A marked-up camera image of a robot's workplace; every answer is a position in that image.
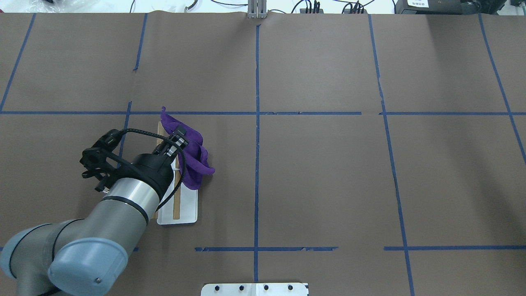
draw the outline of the plastic bag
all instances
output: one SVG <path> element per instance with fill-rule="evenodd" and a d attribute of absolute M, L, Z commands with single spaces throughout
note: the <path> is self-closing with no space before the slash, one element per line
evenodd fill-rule
<path fill-rule="evenodd" d="M 50 3 L 45 0 L 29 0 L 27 12 L 77 12 L 78 10 L 85 10 L 87 6 L 93 6 L 98 2 L 98 0 L 53 0 L 53 3 Z"/>

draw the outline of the blue cap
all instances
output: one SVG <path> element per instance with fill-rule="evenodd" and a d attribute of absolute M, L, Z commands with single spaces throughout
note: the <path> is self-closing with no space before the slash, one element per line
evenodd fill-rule
<path fill-rule="evenodd" d="M 45 225 L 49 225 L 49 223 L 47 224 L 41 224 L 39 226 L 35 226 L 33 228 L 28 228 L 26 230 L 22 230 L 20 232 L 18 232 L 17 234 L 15 234 L 4 246 L 4 249 L 2 250 L 2 254 L 0 255 L 0 267 L 2 268 L 2 271 L 4 271 L 4 273 L 12 278 L 12 279 L 16 279 L 16 277 L 13 275 L 13 273 L 11 272 L 11 255 L 13 254 L 13 252 L 15 251 L 16 247 L 18 246 L 18 243 L 20 243 L 20 241 L 22 239 L 24 239 L 26 237 L 26 235 L 28 235 L 30 232 L 32 232 L 33 230 L 41 227 L 41 226 L 45 226 Z"/>
<path fill-rule="evenodd" d="M 75 296 L 106 294 L 124 271 L 128 253 L 108 239 L 85 238 L 65 245 L 47 270 L 51 283 Z"/>

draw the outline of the white mounting plate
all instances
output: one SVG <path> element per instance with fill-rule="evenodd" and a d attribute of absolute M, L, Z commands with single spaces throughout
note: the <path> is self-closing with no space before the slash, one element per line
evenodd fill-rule
<path fill-rule="evenodd" d="M 308 296 L 308 287 L 307 283 L 206 284 L 201 289 L 201 296 Z"/>
<path fill-rule="evenodd" d="M 176 167 L 176 161 L 171 164 L 174 170 L 174 180 L 171 182 L 170 187 L 166 191 L 163 200 L 168 197 L 175 186 L 175 172 L 179 169 Z M 162 208 L 159 209 L 157 215 L 157 224 L 170 225 L 170 224 L 187 224 L 195 223 L 197 221 L 197 190 L 190 190 L 184 184 L 181 184 L 181 206 L 179 219 L 174 219 L 174 199 L 170 199 Z"/>

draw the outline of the purple cloth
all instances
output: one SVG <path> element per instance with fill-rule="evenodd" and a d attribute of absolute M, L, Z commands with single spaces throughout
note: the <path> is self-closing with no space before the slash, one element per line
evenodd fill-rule
<path fill-rule="evenodd" d="M 203 147 L 203 136 L 188 125 L 168 115 L 165 107 L 161 111 L 161 124 L 168 134 L 174 132 L 180 125 L 186 129 L 188 146 L 183 150 L 186 156 L 186 175 L 183 183 L 189 189 L 198 189 L 201 187 L 203 175 L 211 175 L 216 172 L 213 167 L 208 165 L 208 151 Z"/>

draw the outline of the black box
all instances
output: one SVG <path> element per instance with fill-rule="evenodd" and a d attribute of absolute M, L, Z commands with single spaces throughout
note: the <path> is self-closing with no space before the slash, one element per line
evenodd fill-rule
<path fill-rule="evenodd" d="M 398 0 L 396 13 L 462 14 L 462 6 L 460 0 Z"/>

